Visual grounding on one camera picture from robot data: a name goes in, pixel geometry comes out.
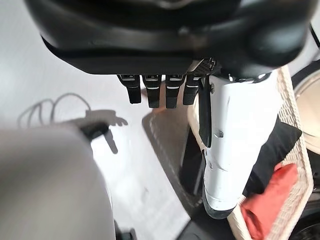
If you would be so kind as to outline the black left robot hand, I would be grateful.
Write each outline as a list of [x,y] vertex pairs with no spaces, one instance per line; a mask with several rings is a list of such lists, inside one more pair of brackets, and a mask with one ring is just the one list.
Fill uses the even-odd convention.
[[315,0],[27,0],[56,57],[116,75],[132,104],[145,85],[157,108],[198,101],[203,201],[225,219],[242,196],[282,101],[276,69],[304,48]]

